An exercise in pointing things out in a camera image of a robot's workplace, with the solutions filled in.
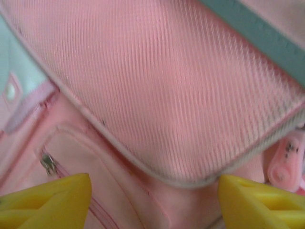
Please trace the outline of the pink student backpack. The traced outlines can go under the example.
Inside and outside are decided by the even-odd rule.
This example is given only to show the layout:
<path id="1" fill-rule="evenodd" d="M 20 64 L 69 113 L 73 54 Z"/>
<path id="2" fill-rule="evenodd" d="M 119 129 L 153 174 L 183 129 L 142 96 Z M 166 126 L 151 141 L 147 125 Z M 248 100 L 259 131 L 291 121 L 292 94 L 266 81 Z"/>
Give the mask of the pink student backpack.
<path id="1" fill-rule="evenodd" d="M 0 196 L 91 178 L 84 229 L 226 229 L 232 173 L 305 196 L 305 0 L 0 0 Z"/>

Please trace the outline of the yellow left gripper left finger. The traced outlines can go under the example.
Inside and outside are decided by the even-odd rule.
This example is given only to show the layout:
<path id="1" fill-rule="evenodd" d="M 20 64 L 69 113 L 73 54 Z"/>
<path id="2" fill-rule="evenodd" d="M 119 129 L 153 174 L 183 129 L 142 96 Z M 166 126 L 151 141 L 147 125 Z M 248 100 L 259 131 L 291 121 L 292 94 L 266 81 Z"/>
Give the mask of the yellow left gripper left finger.
<path id="1" fill-rule="evenodd" d="M 79 173 L 0 196 L 0 229 L 83 229 L 91 187 Z"/>

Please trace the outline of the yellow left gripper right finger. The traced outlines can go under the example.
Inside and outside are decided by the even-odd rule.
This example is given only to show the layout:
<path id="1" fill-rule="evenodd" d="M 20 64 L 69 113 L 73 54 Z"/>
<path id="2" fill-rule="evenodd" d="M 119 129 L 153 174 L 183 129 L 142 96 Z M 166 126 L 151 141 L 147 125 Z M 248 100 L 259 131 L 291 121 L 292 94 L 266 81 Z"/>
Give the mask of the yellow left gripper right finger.
<path id="1" fill-rule="evenodd" d="M 222 175 L 218 200 L 226 229 L 305 229 L 305 197 Z"/>

